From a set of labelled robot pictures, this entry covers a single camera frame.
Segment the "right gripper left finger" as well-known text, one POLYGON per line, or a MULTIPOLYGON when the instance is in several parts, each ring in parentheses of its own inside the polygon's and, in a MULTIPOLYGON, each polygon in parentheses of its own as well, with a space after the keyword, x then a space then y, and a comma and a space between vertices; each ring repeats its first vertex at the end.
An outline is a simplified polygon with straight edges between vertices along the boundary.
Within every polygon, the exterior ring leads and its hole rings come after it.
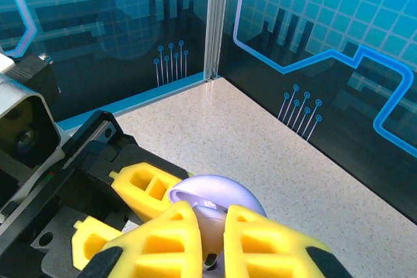
POLYGON ((202 277, 197 218, 186 201, 104 245, 84 277, 202 277))

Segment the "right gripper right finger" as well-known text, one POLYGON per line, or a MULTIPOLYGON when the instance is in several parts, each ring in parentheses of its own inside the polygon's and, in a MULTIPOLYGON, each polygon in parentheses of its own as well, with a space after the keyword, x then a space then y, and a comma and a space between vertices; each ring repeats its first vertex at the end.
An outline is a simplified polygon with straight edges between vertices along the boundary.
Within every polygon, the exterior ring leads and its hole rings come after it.
POLYGON ((226 277, 352 276, 326 244, 237 204, 223 242, 226 277))

